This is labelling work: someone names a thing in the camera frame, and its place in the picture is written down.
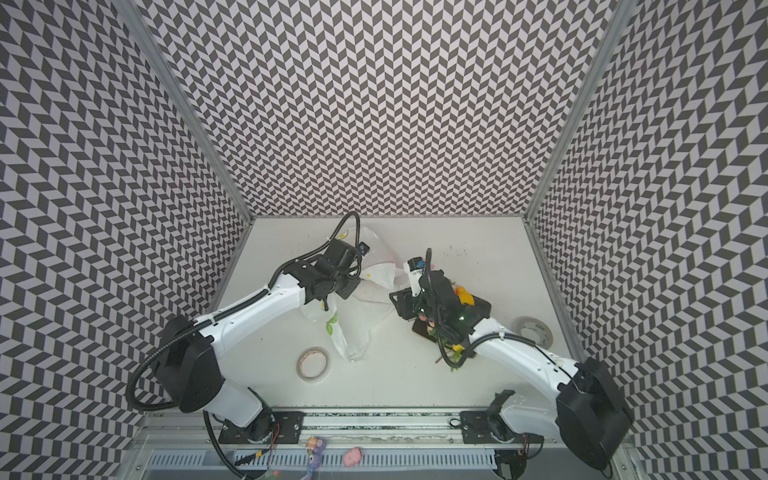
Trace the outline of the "small fake orange fruit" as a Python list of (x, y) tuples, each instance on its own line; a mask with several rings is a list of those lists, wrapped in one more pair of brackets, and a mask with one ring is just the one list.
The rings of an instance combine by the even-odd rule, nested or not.
[(464, 287), (458, 287), (456, 289), (457, 296), (463, 305), (474, 305), (475, 298)]

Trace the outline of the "white lemon print plastic bag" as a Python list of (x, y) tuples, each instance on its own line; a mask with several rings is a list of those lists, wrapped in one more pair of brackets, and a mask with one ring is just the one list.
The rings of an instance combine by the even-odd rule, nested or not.
[(337, 238), (352, 241), (355, 236), (369, 251), (363, 257), (361, 282), (354, 292), (346, 300), (331, 295), (326, 308), (318, 301), (300, 308), (307, 321), (323, 326), (337, 353), (349, 362), (363, 357), (371, 330), (393, 310), (389, 294), (408, 284), (394, 250), (370, 228), (363, 226), (360, 232), (352, 228)]

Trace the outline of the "yellow fake lemon with leaves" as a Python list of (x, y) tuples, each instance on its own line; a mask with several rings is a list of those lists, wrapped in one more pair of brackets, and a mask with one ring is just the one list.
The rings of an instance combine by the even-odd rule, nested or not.
[(473, 350), (464, 349), (461, 345), (438, 345), (440, 357), (439, 362), (445, 363), (452, 371), (459, 370), (469, 359), (475, 358), (477, 353)]

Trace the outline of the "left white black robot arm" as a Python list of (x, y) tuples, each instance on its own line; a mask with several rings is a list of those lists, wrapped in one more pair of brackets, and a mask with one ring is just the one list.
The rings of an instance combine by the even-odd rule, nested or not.
[(198, 411), (247, 428), (266, 409), (249, 388), (224, 377), (219, 361), (230, 350), (278, 317), (333, 294), (347, 299), (360, 283), (362, 260), (370, 247), (333, 239), (307, 259), (294, 259), (256, 293), (195, 320), (170, 321), (169, 344), (151, 366), (155, 379), (183, 413)]

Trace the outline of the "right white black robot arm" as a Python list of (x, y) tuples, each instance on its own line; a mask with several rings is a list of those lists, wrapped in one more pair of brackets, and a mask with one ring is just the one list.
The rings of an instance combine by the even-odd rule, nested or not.
[(409, 282), (389, 299), (402, 319), (425, 326), (451, 368), (486, 357), (548, 399), (543, 407), (512, 390), (498, 394), (486, 414), (498, 440), (536, 434), (562, 441), (593, 469), (610, 465), (634, 414), (605, 362), (563, 357), (514, 333), (493, 317), (488, 301), (453, 285), (441, 270), (413, 271)]

